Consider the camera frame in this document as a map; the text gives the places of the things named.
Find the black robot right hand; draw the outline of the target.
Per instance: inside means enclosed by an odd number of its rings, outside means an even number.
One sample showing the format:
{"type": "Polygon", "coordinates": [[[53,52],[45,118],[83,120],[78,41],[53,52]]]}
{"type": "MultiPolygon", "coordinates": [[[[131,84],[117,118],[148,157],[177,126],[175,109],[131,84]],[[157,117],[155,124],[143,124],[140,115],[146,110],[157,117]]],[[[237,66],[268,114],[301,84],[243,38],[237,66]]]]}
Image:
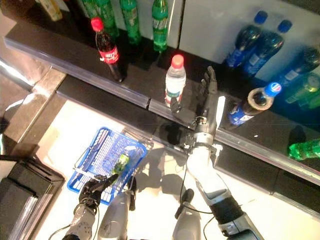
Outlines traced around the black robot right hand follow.
{"type": "Polygon", "coordinates": [[[218,108],[218,83],[216,73],[212,66],[208,66],[203,79],[201,80],[201,93],[204,104],[201,112],[195,112],[183,107],[178,103],[177,98],[173,97],[170,103],[171,114],[185,124],[188,128],[195,129],[197,133],[216,135],[217,129],[217,108],[218,108]]]}

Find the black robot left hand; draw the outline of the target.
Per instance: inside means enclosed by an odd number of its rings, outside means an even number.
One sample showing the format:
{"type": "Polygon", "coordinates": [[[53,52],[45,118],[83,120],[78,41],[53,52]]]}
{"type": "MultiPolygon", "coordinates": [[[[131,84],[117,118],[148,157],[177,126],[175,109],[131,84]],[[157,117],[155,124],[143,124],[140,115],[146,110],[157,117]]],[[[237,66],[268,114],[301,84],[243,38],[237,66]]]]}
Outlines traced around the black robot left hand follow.
{"type": "Polygon", "coordinates": [[[119,177],[119,174],[113,174],[110,177],[103,175],[95,175],[83,186],[79,195],[79,203],[90,208],[94,212],[98,210],[101,202],[102,192],[111,186],[119,177]]]}

